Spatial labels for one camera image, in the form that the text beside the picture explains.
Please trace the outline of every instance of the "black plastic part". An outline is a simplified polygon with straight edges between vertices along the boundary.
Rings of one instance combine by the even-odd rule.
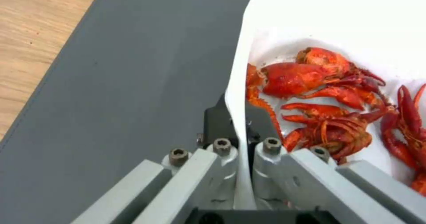
[[[255,107],[250,103],[245,105],[248,160],[250,174],[253,166],[254,148],[267,137],[279,139],[272,124],[271,117],[265,109]],[[239,141],[233,128],[232,119],[226,108],[225,97],[221,95],[216,106],[204,111],[204,140],[203,148],[207,148],[217,138],[228,138],[231,144],[238,148]]]
[[[260,210],[197,210],[195,209],[185,224],[338,224],[326,211],[260,211]]]

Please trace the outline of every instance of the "red crayfish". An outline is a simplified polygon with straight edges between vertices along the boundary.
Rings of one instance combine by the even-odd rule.
[[[364,110],[364,103],[372,108],[382,108],[387,102],[379,90],[385,81],[368,70],[356,67],[340,54],[322,48],[307,48],[297,54],[296,62],[268,65],[257,74],[262,80],[262,92],[277,98],[332,97],[359,110]],[[303,95],[322,85],[327,86],[313,94]]]
[[[386,113],[381,121],[382,139],[391,154],[417,171],[411,187],[426,196],[426,129],[418,113],[419,100],[426,88],[420,87],[414,99],[406,86],[398,89],[398,108]],[[406,143],[396,139],[393,129],[398,129]]]
[[[309,148],[318,145],[326,148],[333,159],[341,161],[371,143],[371,135],[365,130],[371,122],[381,118],[388,109],[371,113],[350,113],[348,110],[331,106],[307,103],[291,103],[281,109],[297,109],[304,115],[283,116],[287,121],[304,123],[307,126],[289,133],[283,146],[288,151],[295,147]]]

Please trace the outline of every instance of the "metal linkage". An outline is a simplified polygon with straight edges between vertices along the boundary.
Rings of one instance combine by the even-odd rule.
[[[217,154],[198,149],[133,223],[185,223],[192,210],[218,188],[221,169]]]
[[[219,188],[213,193],[209,203],[201,206],[204,209],[232,209],[235,183],[238,165],[238,150],[231,145],[226,138],[218,138],[213,144],[207,147],[207,151],[212,151],[219,155],[221,159],[222,182]]]
[[[256,145],[253,164],[253,191],[258,209],[287,209],[286,196],[268,174],[270,168],[278,165],[287,153],[281,141],[268,137]]]
[[[257,197],[290,200],[302,210],[327,210],[341,223],[403,223],[311,151],[271,155],[263,145],[256,147],[254,160]]]
[[[72,224],[131,223],[170,178],[162,165],[144,160]]]
[[[369,162],[347,163],[337,171],[406,223],[426,223],[426,199]]]

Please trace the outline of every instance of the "gray surface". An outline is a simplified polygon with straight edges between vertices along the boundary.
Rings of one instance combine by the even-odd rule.
[[[147,158],[191,149],[249,0],[95,0],[0,147],[0,223],[69,223]]]
[[[171,178],[170,170],[143,160],[72,224],[131,223]]]
[[[369,162],[347,163],[337,171],[406,223],[426,223],[426,199]]]
[[[300,209],[327,210],[344,224],[404,223],[306,148],[282,156],[267,170]]]
[[[198,149],[156,195],[133,224],[184,224],[222,182],[219,156]]]

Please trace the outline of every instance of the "metal bolt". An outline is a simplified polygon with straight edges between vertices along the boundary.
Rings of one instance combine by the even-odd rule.
[[[320,146],[313,146],[309,148],[309,150],[319,159],[323,160],[325,163],[328,163],[328,160],[330,159],[330,153],[327,149]]]
[[[277,155],[281,151],[281,141],[275,137],[268,137],[263,141],[263,151],[271,154]]]
[[[227,156],[231,151],[231,142],[227,138],[218,138],[213,142],[213,151],[219,156]]]
[[[204,134],[197,133],[197,147],[202,148],[203,147],[203,141],[204,141]]]
[[[169,153],[169,162],[173,166],[183,166],[187,160],[188,152],[181,148],[175,148]]]

